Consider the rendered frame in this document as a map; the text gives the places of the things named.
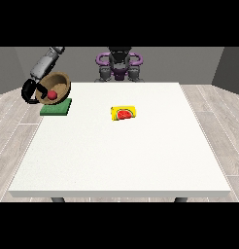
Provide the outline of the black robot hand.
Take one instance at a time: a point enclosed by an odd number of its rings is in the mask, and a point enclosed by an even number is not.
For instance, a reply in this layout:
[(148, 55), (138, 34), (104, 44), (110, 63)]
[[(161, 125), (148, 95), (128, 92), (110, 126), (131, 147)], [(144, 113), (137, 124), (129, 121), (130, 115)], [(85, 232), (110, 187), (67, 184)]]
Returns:
[(39, 100), (37, 98), (32, 98), (35, 90), (38, 90), (42, 95), (41, 98), (44, 99), (48, 95), (48, 90), (42, 86), (40, 83), (36, 83), (32, 79), (28, 79), (22, 86), (21, 97), (28, 104), (38, 104)]

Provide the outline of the brown wooden bowl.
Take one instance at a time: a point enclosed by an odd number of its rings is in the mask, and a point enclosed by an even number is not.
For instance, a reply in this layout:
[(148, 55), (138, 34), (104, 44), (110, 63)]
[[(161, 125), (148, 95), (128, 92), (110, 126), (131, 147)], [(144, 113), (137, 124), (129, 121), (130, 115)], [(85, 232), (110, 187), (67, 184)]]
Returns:
[(54, 90), (57, 93), (57, 99), (55, 100), (50, 100), (47, 96), (42, 99), (42, 93), (39, 90), (36, 90), (36, 98), (44, 105), (55, 105), (63, 102), (68, 97), (71, 90), (69, 77), (63, 72), (51, 72), (41, 80), (40, 84), (47, 90)]

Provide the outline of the green square pad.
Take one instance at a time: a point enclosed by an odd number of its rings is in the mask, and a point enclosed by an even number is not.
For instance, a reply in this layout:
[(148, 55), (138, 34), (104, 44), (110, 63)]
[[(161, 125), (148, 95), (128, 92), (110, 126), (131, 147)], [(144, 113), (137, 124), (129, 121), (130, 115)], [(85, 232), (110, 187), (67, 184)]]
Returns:
[(68, 114), (71, 98), (65, 99), (63, 102), (56, 105), (44, 105), (40, 111), (41, 116), (66, 116)]

